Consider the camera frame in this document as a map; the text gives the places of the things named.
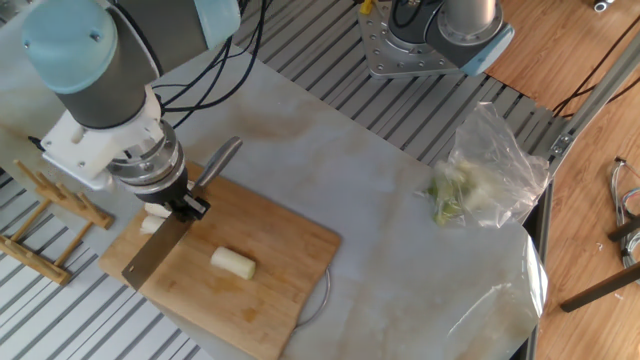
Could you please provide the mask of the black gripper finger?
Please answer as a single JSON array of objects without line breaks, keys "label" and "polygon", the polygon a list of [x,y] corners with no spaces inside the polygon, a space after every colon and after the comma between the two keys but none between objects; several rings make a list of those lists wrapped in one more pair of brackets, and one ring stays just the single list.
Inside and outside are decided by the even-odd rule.
[{"label": "black gripper finger", "polygon": [[198,219],[198,211],[187,200],[171,200],[165,204],[165,207],[182,222]]},{"label": "black gripper finger", "polygon": [[191,216],[204,216],[210,208],[210,204],[206,200],[193,194],[185,195],[184,201]]}]

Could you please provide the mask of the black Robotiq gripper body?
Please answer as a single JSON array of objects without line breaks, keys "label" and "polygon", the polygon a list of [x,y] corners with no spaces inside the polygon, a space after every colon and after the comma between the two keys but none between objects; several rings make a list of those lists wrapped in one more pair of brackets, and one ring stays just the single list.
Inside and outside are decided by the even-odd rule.
[{"label": "black Robotiq gripper body", "polygon": [[170,208],[186,208],[185,197],[189,194],[188,173],[170,173],[150,185],[134,187],[133,193],[147,203],[166,205]]}]

